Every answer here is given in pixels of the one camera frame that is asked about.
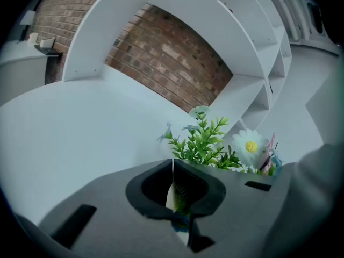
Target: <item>white table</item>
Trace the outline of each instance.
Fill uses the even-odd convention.
[[[0,106],[32,89],[44,86],[47,59],[27,41],[7,42],[0,51]]]

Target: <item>lampshade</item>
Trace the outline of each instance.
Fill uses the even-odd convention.
[[[35,11],[27,11],[25,16],[22,18],[20,25],[32,25],[35,13]]]

